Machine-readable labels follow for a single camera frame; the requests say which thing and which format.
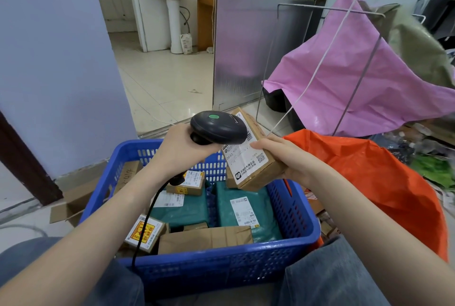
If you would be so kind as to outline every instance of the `denim pant leg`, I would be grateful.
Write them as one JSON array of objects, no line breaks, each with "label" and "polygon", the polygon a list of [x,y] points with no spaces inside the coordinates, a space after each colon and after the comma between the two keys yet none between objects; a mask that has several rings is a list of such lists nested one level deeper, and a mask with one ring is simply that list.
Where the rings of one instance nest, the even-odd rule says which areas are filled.
[{"label": "denim pant leg", "polygon": [[[42,237],[21,242],[0,254],[0,286],[20,273],[61,238]],[[142,306],[144,286],[136,274],[112,260],[83,305]]]},{"label": "denim pant leg", "polygon": [[390,305],[342,235],[288,266],[276,301],[280,306]]}]

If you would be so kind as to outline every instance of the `person's left hand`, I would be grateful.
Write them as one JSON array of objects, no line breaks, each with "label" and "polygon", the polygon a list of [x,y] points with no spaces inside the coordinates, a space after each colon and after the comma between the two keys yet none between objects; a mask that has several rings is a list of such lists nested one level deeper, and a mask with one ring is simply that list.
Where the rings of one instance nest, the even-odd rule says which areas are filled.
[{"label": "person's left hand", "polygon": [[220,144],[196,144],[190,138],[191,132],[189,124],[171,127],[148,165],[161,169],[168,180],[221,149]]}]

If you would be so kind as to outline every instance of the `qr code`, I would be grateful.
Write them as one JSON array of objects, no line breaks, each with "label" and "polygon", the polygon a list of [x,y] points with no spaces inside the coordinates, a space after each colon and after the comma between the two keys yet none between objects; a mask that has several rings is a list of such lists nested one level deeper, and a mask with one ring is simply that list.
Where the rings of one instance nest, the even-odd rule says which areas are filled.
[{"label": "qr code", "polygon": [[264,160],[265,160],[264,153],[260,153],[260,154],[258,155],[258,162],[261,163],[261,162],[264,161]]}]

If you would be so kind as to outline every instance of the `person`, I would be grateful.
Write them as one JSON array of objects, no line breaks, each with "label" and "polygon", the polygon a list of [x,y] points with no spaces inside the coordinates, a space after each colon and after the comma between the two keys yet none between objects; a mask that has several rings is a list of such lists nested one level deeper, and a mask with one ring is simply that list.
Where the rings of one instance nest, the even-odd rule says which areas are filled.
[{"label": "person", "polygon": [[[140,279],[112,257],[160,186],[220,149],[195,144],[190,131],[169,129],[151,162],[64,238],[3,252],[0,305],[143,305]],[[344,234],[286,269],[279,304],[454,303],[455,272],[338,172],[273,135],[251,147],[284,162],[283,177],[309,188]]]}]

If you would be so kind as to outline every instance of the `pink bag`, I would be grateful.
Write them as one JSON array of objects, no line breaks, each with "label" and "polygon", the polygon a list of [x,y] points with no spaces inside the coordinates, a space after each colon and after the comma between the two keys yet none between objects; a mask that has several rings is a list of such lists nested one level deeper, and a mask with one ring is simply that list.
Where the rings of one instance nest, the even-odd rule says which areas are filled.
[{"label": "pink bag", "polygon": [[[353,0],[336,0],[348,9]],[[358,3],[353,10],[361,10]],[[330,11],[319,33],[284,56],[264,88],[282,89],[293,104],[308,85],[346,12]],[[364,14],[350,13],[312,84],[294,106],[303,125],[331,135],[361,76],[379,33]],[[360,137],[399,128],[403,123],[455,112],[455,90],[416,76],[384,41],[336,135]]]}]

